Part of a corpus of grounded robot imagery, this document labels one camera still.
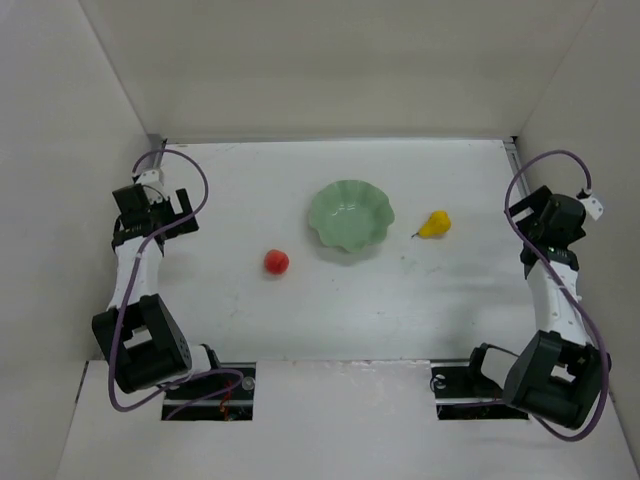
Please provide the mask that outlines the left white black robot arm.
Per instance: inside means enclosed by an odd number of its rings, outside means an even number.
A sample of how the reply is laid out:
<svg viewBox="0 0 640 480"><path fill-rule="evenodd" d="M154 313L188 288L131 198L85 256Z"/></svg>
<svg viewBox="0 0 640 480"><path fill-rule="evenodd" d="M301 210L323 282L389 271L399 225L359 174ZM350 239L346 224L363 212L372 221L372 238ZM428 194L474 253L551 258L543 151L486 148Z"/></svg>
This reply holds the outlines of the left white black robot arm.
<svg viewBox="0 0 640 480"><path fill-rule="evenodd" d="M208 345L186 340L159 294L165 243L199 229L187 191L176 196L179 212L158 186L136 183L113 192L116 286L106 310L93 317L92 331L125 393L219 367Z"/></svg>

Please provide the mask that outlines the red fake peach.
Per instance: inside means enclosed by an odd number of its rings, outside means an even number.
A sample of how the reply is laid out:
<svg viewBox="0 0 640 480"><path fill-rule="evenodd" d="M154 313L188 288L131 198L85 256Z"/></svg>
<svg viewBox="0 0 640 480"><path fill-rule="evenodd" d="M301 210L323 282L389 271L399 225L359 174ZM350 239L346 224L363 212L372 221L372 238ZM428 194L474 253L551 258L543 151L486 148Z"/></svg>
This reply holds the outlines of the red fake peach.
<svg viewBox="0 0 640 480"><path fill-rule="evenodd" d="M290 259L285 252L272 249L266 253L263 264L266 272L278 276L288 270Z"/></svg>

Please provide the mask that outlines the yellow fake pear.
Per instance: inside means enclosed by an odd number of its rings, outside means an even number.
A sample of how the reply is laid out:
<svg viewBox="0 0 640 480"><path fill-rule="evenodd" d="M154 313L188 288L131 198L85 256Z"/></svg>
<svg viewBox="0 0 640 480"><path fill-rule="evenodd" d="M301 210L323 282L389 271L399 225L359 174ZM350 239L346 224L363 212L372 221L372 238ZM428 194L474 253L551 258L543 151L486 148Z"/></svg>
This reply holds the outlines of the yellow fake pear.
<svg viewBox="0 0 640 480"><path fill-rule="evenodd" d="M412 237L427 239L443 236L451 229L451 226L452 222L446 211L434 211Z"/></svg>

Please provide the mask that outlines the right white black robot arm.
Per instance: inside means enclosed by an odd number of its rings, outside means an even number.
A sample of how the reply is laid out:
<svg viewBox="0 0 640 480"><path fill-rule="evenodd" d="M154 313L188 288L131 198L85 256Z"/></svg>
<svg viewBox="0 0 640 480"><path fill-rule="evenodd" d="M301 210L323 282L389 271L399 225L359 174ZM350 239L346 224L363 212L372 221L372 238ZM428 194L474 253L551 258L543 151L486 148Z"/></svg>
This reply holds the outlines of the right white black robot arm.
<svg viewBox="0 0 640 480"><path fill-rule="evenodd" d="M501 400L542 420L577 430L602 389L611 357L592 340L577 304L579 262L569 246L585 236L582 200L540 187L509 207L524 237L520 261L533 297L537 331L510 367Z"/></svg>

